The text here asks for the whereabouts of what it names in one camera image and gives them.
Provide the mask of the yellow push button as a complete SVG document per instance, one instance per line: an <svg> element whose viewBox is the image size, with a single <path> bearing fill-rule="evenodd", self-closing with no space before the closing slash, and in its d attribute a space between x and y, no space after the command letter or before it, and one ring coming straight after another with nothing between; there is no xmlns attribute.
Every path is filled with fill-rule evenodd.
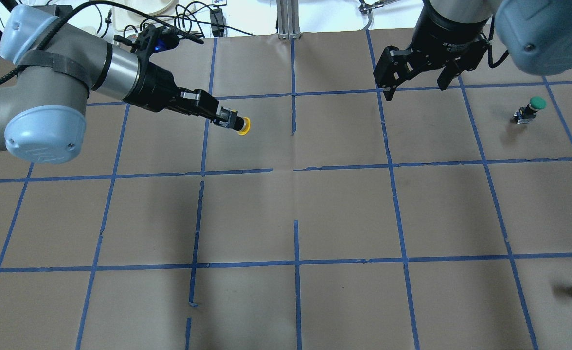
<svg viewBox="0 0 572 350"><path fill-rule="evenodd" d="M240 117L237 111L229 111L224 121L221 122L222 128L233 129L238 135L244 136L249 133L252 122L248 117Z"/></svg>

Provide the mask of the green push button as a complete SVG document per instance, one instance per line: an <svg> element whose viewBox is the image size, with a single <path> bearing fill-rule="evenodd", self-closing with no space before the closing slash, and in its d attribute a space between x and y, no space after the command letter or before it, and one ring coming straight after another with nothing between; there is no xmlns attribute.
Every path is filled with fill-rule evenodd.
<svg viewBox="0 0 572 350"><path fill-rule="evenodd" d="M547 107L548 103L542 97L532 97L526 106L519 108L513 115L515 124L530 124L537 114Z"/></svg>

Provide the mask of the beige tray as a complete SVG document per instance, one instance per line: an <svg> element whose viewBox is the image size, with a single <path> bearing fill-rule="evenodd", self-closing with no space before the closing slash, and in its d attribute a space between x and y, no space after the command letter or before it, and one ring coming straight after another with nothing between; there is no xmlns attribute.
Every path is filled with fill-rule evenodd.
<svg viewBox="0 0 572 350"><path fill-rule="evenodd" d="M179 0L114 0L113 2L151 16L172 15L175 5L179 4ZM146 19L140 14L119 7L113 7L112 10L112 24L117 31L123 31L128 25L138 27L140 22Z"/></svg>

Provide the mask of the black power adapter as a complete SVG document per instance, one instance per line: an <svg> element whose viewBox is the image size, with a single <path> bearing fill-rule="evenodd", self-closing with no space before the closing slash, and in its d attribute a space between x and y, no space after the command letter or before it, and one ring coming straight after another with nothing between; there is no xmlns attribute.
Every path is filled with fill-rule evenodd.
<svg viewBox="0 0 572 350"><path fill-rule="evenodd" d="M211 33L213 37L224 37L226 33L225 17L221 7L210 9Z"/></svg>

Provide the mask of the aluminium frame post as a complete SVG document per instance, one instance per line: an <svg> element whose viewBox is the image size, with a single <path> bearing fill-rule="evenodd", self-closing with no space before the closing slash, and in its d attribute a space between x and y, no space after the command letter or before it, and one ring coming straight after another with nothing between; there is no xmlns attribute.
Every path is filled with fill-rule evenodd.
<svg viewBox="0 0 572 350"><path fill-rule="evenodd" d="M297 40L301 37L299 26L299 1L277 0L276 33L280 40Z"/></svg>

